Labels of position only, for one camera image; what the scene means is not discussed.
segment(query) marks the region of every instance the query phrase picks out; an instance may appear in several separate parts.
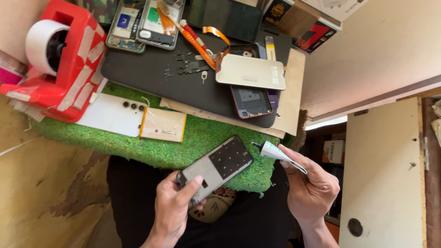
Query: wooden cabinet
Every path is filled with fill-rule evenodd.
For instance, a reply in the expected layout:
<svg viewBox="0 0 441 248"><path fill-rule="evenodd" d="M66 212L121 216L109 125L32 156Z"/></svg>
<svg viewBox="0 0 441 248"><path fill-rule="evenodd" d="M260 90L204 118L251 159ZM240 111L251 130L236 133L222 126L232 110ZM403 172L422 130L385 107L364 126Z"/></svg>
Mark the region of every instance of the wooden cabinet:
<svg viewBox="0 0 441 248"><path fill-rule="evenodd" d="M419 98L348 116L341 248L426 247L422 144ZM352 218L359 237L348 229Z"/></svg>

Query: person's lap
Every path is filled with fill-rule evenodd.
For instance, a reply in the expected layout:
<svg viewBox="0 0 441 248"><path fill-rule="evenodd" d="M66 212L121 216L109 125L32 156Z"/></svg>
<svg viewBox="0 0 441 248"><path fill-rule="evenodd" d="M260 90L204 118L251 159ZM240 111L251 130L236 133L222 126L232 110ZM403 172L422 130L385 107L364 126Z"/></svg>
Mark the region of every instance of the person's lap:
<svg viewBox="0 0 441 248"><path fill-rule="evenodd" d="M164 178L159 169L112 156L107 183L113 215L123 248L140 247L155 218L156 186ZM238 192L227 212L212 224L188 216L187 227L175 247L286 247L291 213L289 186L282 166L274 165L274 186L264 192Z"/></svg>

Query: white tape roll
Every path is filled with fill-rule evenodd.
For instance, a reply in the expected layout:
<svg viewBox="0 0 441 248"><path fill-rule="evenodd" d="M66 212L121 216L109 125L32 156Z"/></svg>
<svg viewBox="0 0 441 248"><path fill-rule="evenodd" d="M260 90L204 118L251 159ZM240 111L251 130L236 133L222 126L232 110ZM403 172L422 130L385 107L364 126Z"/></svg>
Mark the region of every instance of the white tape roll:
<svg viewBox="0 0 441 248"><path fill-rule="evenodd" d="M49 39L61 30L69 30L69 26L53 20L41 20L30 28L26 36L26 57L38 71L56 76L56 71L49 66L46 50Z"/></svg>

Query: white glue tube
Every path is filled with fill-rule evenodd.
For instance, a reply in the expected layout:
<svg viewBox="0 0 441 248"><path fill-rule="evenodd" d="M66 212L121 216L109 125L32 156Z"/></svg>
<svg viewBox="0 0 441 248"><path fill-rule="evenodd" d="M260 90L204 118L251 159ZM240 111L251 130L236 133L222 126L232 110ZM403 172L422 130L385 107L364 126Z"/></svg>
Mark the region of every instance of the white glue tube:
<svg viewBox="0 0 441 248"><path fill-rule="evenodd" d="M292 164L292 166L299 169L301 172L308 174L305 168L301 166L296 161L290 159L285 153L283 153L279 148L277 148L275 145L271 144L268 141L265 141L262 145L259 145L257 143L251 142L255 147L259 148L260 155L267 157L267 158L275 158L280 160L288 161Z"/></svg>

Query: black phone screen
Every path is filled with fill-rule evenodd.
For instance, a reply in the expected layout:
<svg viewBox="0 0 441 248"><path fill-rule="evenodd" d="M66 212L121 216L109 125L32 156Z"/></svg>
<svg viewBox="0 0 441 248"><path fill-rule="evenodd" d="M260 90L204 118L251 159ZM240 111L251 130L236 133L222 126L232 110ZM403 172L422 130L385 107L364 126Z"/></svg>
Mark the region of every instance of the black phone screen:
<svg viewBox="0 0 441 248"><path fill-rule="evenodd" d="M228 37L255 42L263 11L233 0L192 0L187 23L212 26Z"/></svg>

